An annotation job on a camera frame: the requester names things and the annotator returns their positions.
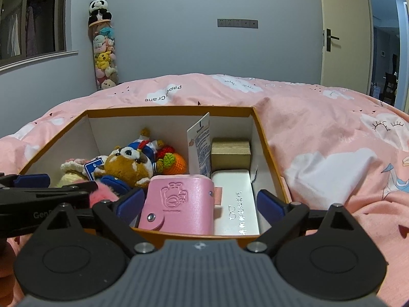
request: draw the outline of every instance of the panda plush toy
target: panda plush toy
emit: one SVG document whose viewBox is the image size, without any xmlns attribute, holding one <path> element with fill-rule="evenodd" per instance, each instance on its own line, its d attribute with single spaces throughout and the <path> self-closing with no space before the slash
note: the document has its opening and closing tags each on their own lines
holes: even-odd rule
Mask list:
<svg viewBox="0 0 409 307">
<path fill-rule="evenodd" d="M 112 19 L 112 15 L 108 11 L 107 0 L 92 1 L 89 4 L 89 15 L 88 25 L 100 21 L 101 19 Z"/>
</svg>

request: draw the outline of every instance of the pink duvet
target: pink duvet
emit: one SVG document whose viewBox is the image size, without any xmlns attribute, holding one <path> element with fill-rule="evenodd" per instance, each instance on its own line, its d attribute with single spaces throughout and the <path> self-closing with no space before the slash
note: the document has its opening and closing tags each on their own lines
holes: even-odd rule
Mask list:
<svg viewBox="0 0 409 307">
<path fill-rule="evenodd" d="M 379 296 L 392 307 L 409 299 L 409 116 L 354 91 L 200 74 L 123 83 L 0 139 L 0 171 L 19 172 L 86 109 L 144 105 L 254 106 L 292 198 L 345 203 L 389 262 Z"/>
</svg>

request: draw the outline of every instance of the window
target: window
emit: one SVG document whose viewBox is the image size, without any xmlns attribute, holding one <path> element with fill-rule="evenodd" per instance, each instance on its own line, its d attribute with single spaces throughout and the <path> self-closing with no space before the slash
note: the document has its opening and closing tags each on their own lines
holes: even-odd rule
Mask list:
<svg viewBox="0 0 409 307">
<path fill-rule="evenodd" d="M 0 66 L 65 51 L 65 0 L 0 0 Z"/>
</svg>

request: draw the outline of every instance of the metal screw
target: metal screw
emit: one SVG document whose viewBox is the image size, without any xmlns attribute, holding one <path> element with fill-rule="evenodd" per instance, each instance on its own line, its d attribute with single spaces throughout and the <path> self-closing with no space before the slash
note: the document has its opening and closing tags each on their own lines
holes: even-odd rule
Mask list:
<svg viewBox="0 0 409 307">
<path fill-rule="evenodd" d="M 152 223 L 155 220 L 155 218 L 156 218 L 155 214 L 149 214 L 147 217 L 149 223 Z"/>
<path fill-rule="evenodd" d="M 267 245 L 261 241 L 253 241 L 247 245 L 247 249 L 252 253 L 262 253 L 267 250 Z"/>
<path fill-rule="evenodd" d="M 135 251 L 140 254 L 148 254 L 155 250 L 155 246 L 150 242 L 140 242 L 134 247 Z"/>
</svg>

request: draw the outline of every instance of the hanging clothes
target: hanging clothes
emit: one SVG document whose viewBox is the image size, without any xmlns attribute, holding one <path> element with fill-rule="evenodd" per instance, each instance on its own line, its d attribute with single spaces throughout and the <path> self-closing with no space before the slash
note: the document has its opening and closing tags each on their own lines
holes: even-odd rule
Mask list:
<svg viewBox="0 0 409 307">
<path fill-rule="evenodd" d="M 33 13 L 33 7 L 31 6 L 27 8 L 26 44 L 27 44 L 27 57 L 35 56 L 38 54 L 36 29 L 34 27 L 34 13 Z"/>
<path fill-rule="evenodd" d="M 18 39 L 18 16 L 11 15 L 9 25 L 9 40 L 7 42 L 7 53 L 12 56 L 20 55 L 20 42 Z"/>
</svg>

